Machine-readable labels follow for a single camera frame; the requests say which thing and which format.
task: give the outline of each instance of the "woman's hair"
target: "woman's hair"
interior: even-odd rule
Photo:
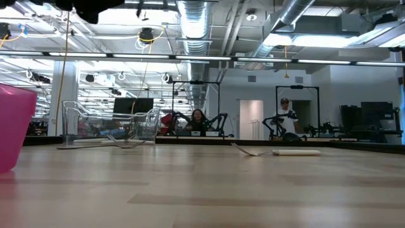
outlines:
[[[200,111],[200,113],[201,113],[201,121],[204,121],[204,120],[207,119],[207,118],[205,117],[203,111],[201,111],[200,109],[196,109],[196,110],[194,110],[194,111],[192,112],[192,114],[191,114],[191,121],[196,121],[196,119],[194,118],[194,114],[195,114],[196,111]]]

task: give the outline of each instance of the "man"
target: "man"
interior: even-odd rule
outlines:
[[[276,114],[288,114],[291,111],[291,115],[289,115],[288,117],[280,117],[283,119],[283,122],[280,122],[280,125],[285,128],[286,132],[295,134],[296,131],[299,129],[297,115],[294,110],[289,109],[290,101],[287,98],[282,98],[280,100],[280,104],[281,109],[279,109],[278,112],[274,114],[274,116]]]

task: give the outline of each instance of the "pink cup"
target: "pink cup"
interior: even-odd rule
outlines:
[[[0,173],[17,164],[36,103],[37,93],[0,84]]]

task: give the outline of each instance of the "robotic arm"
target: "robotic arm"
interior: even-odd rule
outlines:
[[[225,121],[227,120],[227,118],[228,118],[228,113],[220,113],[218,116],[214,117],[212,120],[206,120],[204,122],[204,126],[206,129],[210,129],[210,128],[212,128],[212,125],[215,123],[215,121],[218,121],[218,125],[216,126],[214,131],[219,132],[220,136],[224,136],[225,133],[223,131],[223,126],[225,125]]]
[[[293,118],[296,119],[297,116],[293,111],[289,111],[286,114],[277,114],[274,117],[270,117],[270,118],[266,118],[262,121],[262,124],[264,124],[269,130],[270,130],[270,139],[273,140],[275,136],[277,136],[278,134],[280,134],[280,137],[283,137],[284,134],[286,133],[286,129],[283,128],[280,123],[282,123],[284,121],[283,118],[281,117],[287,117],[287,118]],[[276,134],[274,134],[274,130],[267,124],[267,121],[271,120],[271,123],[273,123],[274,125],[276,125],[278,132],[276,132]]]

